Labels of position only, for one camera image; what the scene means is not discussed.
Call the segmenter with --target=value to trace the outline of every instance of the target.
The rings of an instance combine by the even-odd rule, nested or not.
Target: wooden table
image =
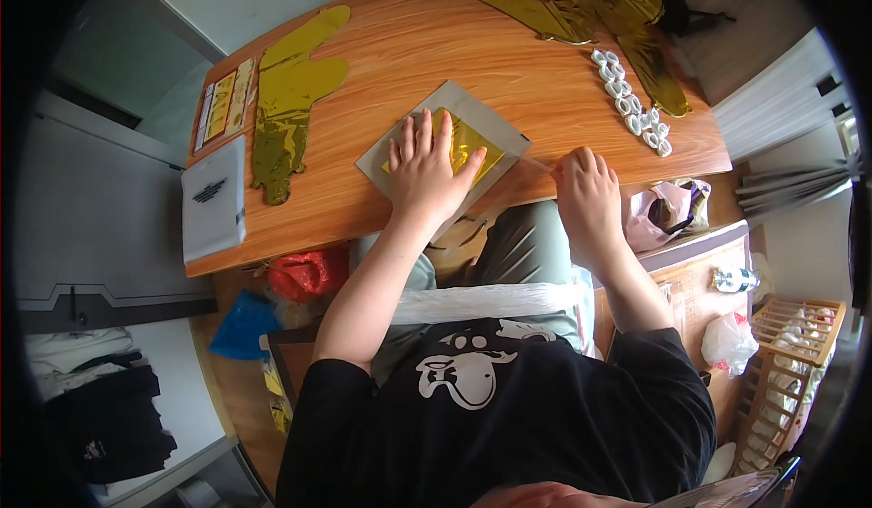
[[[352,9],[349,23],[312,54],[343,56],[351,70],[344,84],[318,100],[311,113],[305,164],[290,179],[290,200],[268,206],[263,189],[245,194],[248,236],[238,247],[186,265],[188,276],[209,274],[288,252],[358,238],[384,227],[391,202],[354,163],[397,120],[451,79],[495,109],[533,145],[527,155],[553,165],[575,147],[602,154],[622,184],[725,172],[732,168],[711,108],[692,79],[681,76],[693,112],[664,117],[674,153],[660,158],[630,134],[590,60],[593,46],[546,42],[511,17],[476,0],[339,0]],[[316,14],[311,11],[275,28],[216,64],[206,76],[217,82]],[[597,30],[599,49],[621,55],[611,35]],[[627,64],[626,80],[644,104],[649,100]],[[257,78],[252,84],[257,85]],[[251,182],[255,109],[243,130],[248,137],[245,180]],[[229,138],[216,139],[214,151]],[[518,187],[514,181],[523,178]],[[550,177],[519,162],[474,209],[518,205],[555,197]]]

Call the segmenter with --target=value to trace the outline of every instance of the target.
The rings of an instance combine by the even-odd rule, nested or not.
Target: floor
[[[733,194],[733,190],[738,186],[739,177],[739,170],[704,177],[713,186],[709,202],[709,221],[712,226],[742,219],[741,209]],[[488,219],[488,224],[492,222],[493,219]],[[456,281],[457,276],[462,274],[463,266],[481,251],[487,226],[479,230],[480,225],[481,223],[473,221],[462,221],[455,225],[437,245],[437,247],[454,247],[452,252],[446,253],[445,250],[438,248],[426,251],[437,268],[437,279],[441,284]],[[730,249],[728,252],[736,252],[736,250]],[[658,281],[673,283],[673,307],[676,309],[677,316],[681,318],[679,331],[684,337],[688,353],[701,368],[704,367],[704,362],[699,346],[704,325],[718,313],[730,311],[722,311],[721,307],[731,305],[740,307],[735,302],[731,304],[718,301],[713,304],[711,298],[700,292],[702,286],[707,286],[711,275],[711,264],[708,262],[710,260],[711,257],[698,257],[689,263],[666,268],[655,275]],[[233,306],[239,292],[244,288],[260,292],[263,290],[263,281],[255,279],[251,271],[241,269],[214,274],[213,281],[218,300],[218,313],[191,320],[194,339],[204,361],[203,368],[213,399],[223,403],[226,409],[223,418],[227,423],[225,428],[228,429],[228,434],[235,432],[238,435],[265,486],[275,492],[278,468],[282,460],[284,435],[276,430],[269,412],[268,392],[260,364],[257,361],[226,359],[207,350],[214,333],[221,325],[224,315]],[[610,322],[608,306],[602,290],[595,295],[595,305],[597,346],[608,348],[614,325]],[[734,392],[738,392],[736,381],[728,381],[726,375],[722,373],[713,375],[710,392],[717,408],[720,441],[728,437],[731,427]]]

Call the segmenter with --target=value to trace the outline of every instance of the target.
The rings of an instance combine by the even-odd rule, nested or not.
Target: curtain
[[[767,219],[813,204],[850,188],[859,180],[859,154],[810,165],[755,173],[742,178],[738,204],[751,227]]]

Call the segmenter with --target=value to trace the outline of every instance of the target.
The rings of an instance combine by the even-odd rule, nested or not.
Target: white graphic print
[[[424,398],[430,398],[440,385],[445,385],[456,405],[482,409],[496,393],[494,363],[505,364],[517,356],[517,353],[508,355],[502,351],[429,356],[415,367],[421,373],[418,391]]]
[[[545,341],[554,341],[557,339],[555,333],[550,330],[545,330],[539,325],[510,321],[509,319],[500,319],[500,329],[496,331],[496,335],[502,338],[513,338],[515,340],[526,340],[536,336],[541,337]]]

